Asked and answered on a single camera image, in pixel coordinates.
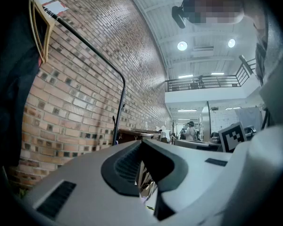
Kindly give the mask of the black balcony railing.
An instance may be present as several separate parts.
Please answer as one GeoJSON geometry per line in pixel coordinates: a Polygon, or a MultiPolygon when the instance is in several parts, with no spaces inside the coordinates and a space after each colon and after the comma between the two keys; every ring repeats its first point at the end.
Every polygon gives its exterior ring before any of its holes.
{"type": "Polygon", "coordinates": [[[246,60],[239,56],[240,67],[233,75],[208,75],[191,78],[172,79],[165,81],[166,92],[213,89],[213,88],[240,88],[255,73],[256,60],[246,60]]]}

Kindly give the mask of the person's shirt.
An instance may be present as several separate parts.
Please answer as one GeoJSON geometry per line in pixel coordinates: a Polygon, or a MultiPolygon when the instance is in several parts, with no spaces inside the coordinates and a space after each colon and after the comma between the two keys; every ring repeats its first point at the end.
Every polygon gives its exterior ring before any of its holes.
{"type": "Polygon", "coordinates": [[[245,0],[244,14],[257,32],[255,73],[260,95],[274,125],[283,125],[283,31],[261,0],[245,0]]]}

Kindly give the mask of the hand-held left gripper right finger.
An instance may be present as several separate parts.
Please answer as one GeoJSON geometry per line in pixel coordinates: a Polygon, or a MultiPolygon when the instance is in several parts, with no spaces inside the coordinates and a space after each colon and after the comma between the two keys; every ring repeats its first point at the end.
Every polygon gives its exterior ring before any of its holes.
{"type": "Polygon", "coordinates": [[[145,210],[142,222],[218,221],[223,208],[207,196],[221,176],[231,153],[168,145],[154,140],[141,143],[142,161],[156,182],[155,213],[145,210]]]}

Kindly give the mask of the beige wooden hanger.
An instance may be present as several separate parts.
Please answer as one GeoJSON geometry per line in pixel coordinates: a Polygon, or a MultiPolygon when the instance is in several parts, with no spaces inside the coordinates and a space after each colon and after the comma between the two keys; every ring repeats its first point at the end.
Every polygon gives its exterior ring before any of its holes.
{"type": "Polygon", "coordinates": [[[50,17],[42,8],[41,8],[42,4],[38,1],[38,0],[34,0],[34,13],[33,13],[33,17],[36,18],[35,12],[37,11],[37,13],[40,15],[41,19],[45,22],[46,24],[46,31],[45,31],[45,37],[44,37],[44,41],[41,42],[42,48],[43,48],[43,52],[45,55],[45,63],[48,62],[48,55],[49,55],[49,41],[50,41],[50,36],[51,33],[54,29],[56,20],[53,19],[52,17],[50,17]]]}
{"type": "Polygon", "coordinates": [[[36,20],[35,17],[33,17],[33,13],[34,13],[34,0],[29,0],[29,20],[30,20],[30,25],[31,25],[31,30],[32,30],[32,34],[33,34],[33,38],[40,56],[40,60],[41,63],[45,63],[45,55],[43,52],[43,48],[41,45],[41,41],[38,35],[38,31],[36,28],[36,20]]]}

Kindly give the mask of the grey hanging cloth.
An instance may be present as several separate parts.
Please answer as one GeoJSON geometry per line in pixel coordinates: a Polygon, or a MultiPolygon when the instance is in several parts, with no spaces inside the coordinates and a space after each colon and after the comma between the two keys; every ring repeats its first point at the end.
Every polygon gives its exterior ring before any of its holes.
{"type": "Polygon", "coordinates": [[[258,107],[235,109],[235,113],[243,128],[252,126],[256,131],[261,130],[263,119],[258,107]]]}

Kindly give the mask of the white cloth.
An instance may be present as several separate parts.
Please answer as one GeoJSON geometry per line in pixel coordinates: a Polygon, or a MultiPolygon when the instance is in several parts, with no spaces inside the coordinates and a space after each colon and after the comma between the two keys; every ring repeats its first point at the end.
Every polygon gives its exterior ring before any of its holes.
{"type": "Polygon", "coordinates": [[[161,127],[156,127],[156,131],[160,133],[160,141],[169,143],[170,142],[170,130],[167,130],[163,125],[161,127]]]}

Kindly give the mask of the dark wooden cabinet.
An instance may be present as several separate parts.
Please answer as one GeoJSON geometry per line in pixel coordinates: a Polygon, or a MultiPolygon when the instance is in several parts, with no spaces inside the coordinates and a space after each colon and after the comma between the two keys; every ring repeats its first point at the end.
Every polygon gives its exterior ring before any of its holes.
{"type": "Polygon", "coordinates": [[[134,140],[160,139],[160,132],[142,129],[119,129],[117,133],[117,142],[119,144],[134,140]]]}

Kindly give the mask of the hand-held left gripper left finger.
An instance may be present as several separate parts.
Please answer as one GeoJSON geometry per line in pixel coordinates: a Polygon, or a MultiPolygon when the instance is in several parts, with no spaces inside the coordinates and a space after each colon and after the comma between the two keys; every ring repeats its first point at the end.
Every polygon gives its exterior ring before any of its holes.
{"type": "Polygon", "coordinates": [[[139,196],[115,192],[103,179],[101,166],[110,156],[128,149],[135,141],[78,156],[39,182],[25,197],[46,226],[153,226],[157,219],[139,196]],[[74,189],[55,217],[54,210],[41,214],[38,208],[62,184],[74,189]]]}

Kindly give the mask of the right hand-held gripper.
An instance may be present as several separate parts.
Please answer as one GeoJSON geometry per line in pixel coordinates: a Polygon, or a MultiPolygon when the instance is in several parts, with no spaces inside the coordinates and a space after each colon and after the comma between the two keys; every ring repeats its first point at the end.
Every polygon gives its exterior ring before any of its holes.
{"type": "Polygon", "coordinates": [[[220,130],[218,133],[221,140],[222,151],[225,153],[232,153],[239,143],[247,141],[241,122],[234,123],[220,130]]]}

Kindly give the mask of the black hanging garment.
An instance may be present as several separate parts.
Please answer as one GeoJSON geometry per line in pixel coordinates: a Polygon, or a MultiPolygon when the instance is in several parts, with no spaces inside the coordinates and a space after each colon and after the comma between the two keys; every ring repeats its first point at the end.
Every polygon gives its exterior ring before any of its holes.
{"type": "Polygon", "coordinates": [[[0,0],[0,167],[18,165],[24,106],[39,66],[29,0],[0,0]]]}

